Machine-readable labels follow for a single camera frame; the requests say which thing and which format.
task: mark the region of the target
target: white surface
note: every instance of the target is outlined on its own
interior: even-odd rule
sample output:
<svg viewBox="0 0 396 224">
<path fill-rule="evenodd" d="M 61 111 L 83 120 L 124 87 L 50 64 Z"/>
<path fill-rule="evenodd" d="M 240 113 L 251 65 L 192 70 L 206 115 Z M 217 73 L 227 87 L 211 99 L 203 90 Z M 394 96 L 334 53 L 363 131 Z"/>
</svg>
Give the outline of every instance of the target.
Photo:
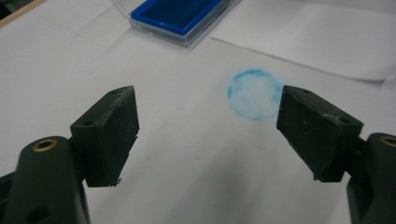
<svg viewBox="0 0 396 224">
<path fill-rule="evenodd" d="M 69 137 L 69 125 L 102 95 L 134 85 L 141 131 L 120 184 L 86 189 L 93 224 L 349 223 L 347 176 L 313 181 L 276 117 L 236 115 L 228 88 L 240 73 L 267 71 L 363 121 L 363 138 L 396 133 L 394 91 L 212 39 L 181 49 L 132 32 L 112 6 L 85 15 L 87 23 L 68 17 L 77 12 L 64 3 L 65 19 L 47 20 L 57 4 L 0 30 L 0 175 L 15 169 L 24 146 Z"/>
<path fill-rule="evenodd" d="M 393 0 L 244 0 L 213 37 L 327 73 L 396 74 Z"/>
</svg>

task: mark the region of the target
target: black plastic part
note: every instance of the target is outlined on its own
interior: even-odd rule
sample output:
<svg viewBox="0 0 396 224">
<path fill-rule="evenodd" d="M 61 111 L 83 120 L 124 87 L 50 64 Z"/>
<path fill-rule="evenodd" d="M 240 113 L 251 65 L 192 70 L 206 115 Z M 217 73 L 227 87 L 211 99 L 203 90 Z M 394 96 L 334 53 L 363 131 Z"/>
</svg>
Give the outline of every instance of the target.
<svg viewBox="0 0 396 224">
<path fill-rule="evenodd" d="M 284 86 L 276 127 L 321 182 L 339 182 L 363 124 L 311 91 Z"/>
<path fill-rule="evenodd" d="M 4 213 L 6 212 L 6 205 L 8 202 L 8 195 L 11 191 L 11 182 L 14 173 L 4 175 L 0 178 L 0 223 L 3 220 Z"/>
<path fill-rule="evenodd" d="M 68 140 L 58 136 L 22 150 L 3 223 L 89 223 L 72 153 Z"/>
<path fill-rule="evenodd" d="M 365 162 L 374 198 L 361 223 L 396 223 L 396 136 L 373 133 L 366 146 Z"/>
<path fill-rule="evenodd" d="M 116 186 L 139 131 L 134 87 L 106 94 L 70 127 L 89 187 Z"/>
<path fill-rule="evenodd" d="M 363 223 L 370 203 L 373 201 L 373 190 L 363 186 L 350 178 L 346 187 L 347 200 L 349 204 L 350 219 L 352 224 Z"/>
</svg>

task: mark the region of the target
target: screw hole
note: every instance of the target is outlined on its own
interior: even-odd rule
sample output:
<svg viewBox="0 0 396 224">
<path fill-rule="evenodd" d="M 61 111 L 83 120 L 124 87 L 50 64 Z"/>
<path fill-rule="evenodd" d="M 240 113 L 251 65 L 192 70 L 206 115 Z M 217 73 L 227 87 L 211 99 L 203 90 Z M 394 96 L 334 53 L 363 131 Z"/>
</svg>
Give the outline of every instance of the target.
<svg viewBox="0 0 396 224">
<path fill-rule="evenodd" d="M 349 119 L 339 119 L 343 123 L 350 123 Z"/>
<path fill-rule="evenodd" d="M 40 205 L 27 216 L 27 223 L 35 224 L 50 215 L 50 209 L 46 205 Z"/>
<path fill-rule="evenodd" d="M 381 137 L 381 141 L 387 144 L 388 146 L 396 147 L 396 138 L 394 137 L 383 136 Z"/>
<path fill-rule="evenodd" d="M 33 147 L 33 151 L 34 152 L 47 151 L 53 149 L 56 146 L 56 144 L 58 144 L 58 141 L 56 139 L 46 139 L 35 144 L 35 146 Z"/>
</svg>

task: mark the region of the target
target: plastic case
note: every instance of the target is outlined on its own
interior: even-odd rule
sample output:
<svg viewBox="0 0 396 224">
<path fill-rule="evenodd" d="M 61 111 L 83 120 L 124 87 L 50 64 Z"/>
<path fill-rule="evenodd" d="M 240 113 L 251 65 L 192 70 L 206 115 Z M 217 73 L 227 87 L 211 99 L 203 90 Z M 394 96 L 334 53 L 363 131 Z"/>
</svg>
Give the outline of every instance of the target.
<svg viewBox="0 0 396 224">
<path fill-rule="evenodd" d="M 112 0 L 132 27 L 188 47 L 240 0 Z"/>
</svg>

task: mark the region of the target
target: blue circle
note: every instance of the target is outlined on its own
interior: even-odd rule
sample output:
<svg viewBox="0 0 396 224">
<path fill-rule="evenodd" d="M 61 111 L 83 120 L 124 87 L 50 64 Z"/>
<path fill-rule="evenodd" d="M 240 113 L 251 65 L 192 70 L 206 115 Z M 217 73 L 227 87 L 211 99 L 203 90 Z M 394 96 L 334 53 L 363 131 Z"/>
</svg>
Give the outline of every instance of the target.
<svg viewBox="0 0 396 224">
<path fill-rule="evenodd" d="M 228 102 L 233 111 L 246 119 L 263 120 L 277 115 L 282 85 L 260 69 L 248 70 L 233 79 Z"/>
</svg>

